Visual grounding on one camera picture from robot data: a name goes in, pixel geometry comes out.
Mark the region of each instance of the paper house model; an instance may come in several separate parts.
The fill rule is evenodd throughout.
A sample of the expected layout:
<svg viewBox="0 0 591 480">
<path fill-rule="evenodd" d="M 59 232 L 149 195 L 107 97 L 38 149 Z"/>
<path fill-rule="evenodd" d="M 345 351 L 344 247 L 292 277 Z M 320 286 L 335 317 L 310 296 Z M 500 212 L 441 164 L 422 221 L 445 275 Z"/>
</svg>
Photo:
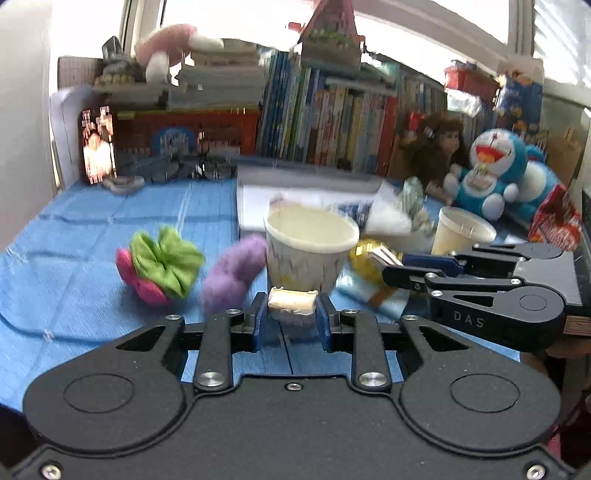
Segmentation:
<svg viewBox="0 0 591 480">
<path fill-rule="evenodd" d="M 361 42 L 351 0 L 320 0 L 301 32 L 302 60 L 361 67 Z"/>
</svg>

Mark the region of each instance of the doll with brown hair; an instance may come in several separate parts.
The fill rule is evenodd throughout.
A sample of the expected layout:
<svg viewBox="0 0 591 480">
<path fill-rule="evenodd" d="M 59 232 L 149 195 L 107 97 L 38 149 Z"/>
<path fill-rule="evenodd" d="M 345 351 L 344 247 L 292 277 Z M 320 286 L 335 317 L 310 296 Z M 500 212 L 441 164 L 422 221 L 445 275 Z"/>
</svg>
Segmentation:
<svg viewBox="0 0 591 480">
<path fill-rule="evenodd" d="M 412 175 L 418 177 L 429 195 L 450 205 L 453 199 L 441 185 L 452 164 L 470 168 L 462 132 L 464 124 L 436 112 L 427 115 L 417 128 L 417 138 L 405 150 Z"/>
</svg>

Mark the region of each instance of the doraemon plush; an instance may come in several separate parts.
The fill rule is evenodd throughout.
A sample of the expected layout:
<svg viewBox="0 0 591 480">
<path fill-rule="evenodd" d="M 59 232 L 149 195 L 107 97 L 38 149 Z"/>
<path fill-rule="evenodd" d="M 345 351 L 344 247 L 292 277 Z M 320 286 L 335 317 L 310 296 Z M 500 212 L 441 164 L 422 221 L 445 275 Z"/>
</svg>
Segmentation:
<svg viewBox="0 0 591 480">
<path fill-rule="evenodd" d="M 540 161 L 530 160 L 519 182 L 517 201 L 507 207 L 507 214 L 529 228 L 542 202 L 560 183 L 550 167 Z"/>
<path fill-rule="evenodd" d="M 472 170 L 452 165 L 443 188 L 454 205 L 487 220 L 498 220 L 505 203 L 517 200 L 527 166 L 525 144 L 512 132 L 495 128 L 477 137 L 470 149 Z"/>
</svg>

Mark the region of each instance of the red box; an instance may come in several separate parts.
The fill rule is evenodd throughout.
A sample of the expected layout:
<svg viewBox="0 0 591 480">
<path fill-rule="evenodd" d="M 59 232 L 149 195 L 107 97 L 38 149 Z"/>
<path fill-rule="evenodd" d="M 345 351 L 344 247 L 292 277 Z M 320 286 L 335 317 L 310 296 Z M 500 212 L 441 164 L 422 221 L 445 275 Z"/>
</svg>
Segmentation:
<svg viewBox="0 0 591 480">
<path fill-rule="evenodd" d="M 115 121 L 117 156 L 199 154 L 218 149 L 252 155 L 259 115 L 258 110 L 244 108 L 118 112 Z"/>
<path fill-rule="evenodd" d="M 476 95 L 483 102 L 490 104 L 492 104 L 496 91 L 499 89 L 499 83 L 496 80 L 463 67 L 448 67 L 445 69 L 445 86 L 452 90 L 460 90 Z"/>
</svg>

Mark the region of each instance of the soap bar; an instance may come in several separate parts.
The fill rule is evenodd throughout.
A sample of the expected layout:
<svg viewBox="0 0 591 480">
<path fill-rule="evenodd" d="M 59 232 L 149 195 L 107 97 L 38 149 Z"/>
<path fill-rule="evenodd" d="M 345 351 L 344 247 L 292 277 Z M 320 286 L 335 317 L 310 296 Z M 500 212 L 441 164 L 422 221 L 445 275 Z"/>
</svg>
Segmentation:
<svg viewBox="0 0 591 480">
<path fill-rule="evenodd" d="M 275 320 L 298 325 L 315 323 L 317 290 L 295 291 L 273 287 L 269 292 L 268 311 Z"/>
</svg>

